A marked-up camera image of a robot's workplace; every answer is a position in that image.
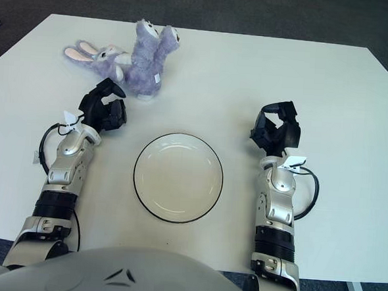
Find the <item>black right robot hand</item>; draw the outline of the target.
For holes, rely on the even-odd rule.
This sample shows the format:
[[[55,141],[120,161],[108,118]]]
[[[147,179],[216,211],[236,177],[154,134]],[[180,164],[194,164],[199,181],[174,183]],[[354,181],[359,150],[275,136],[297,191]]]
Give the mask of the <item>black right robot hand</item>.
[[[266,114],[275,113],[282,121],[277,127]],[[263,106],[259,111],[250,138],[262,148],[267,156],[281,157],[288,147],[298,148],[301,128],[296,120],[297,112],[292,101],[283,101]]]

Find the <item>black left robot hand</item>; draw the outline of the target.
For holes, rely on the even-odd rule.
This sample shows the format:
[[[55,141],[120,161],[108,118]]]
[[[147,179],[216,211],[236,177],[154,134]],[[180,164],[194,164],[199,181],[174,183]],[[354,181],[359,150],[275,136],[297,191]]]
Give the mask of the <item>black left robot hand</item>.
[[[107,104],[104,104],[102,98],[111,94],[118,96]],[[86,94],[80,105],[79,110],[84,113],[83,124],[92,127],[95,131],[116,130],[126,124],[126,105],[124,91],[110,78],[102,80]]]

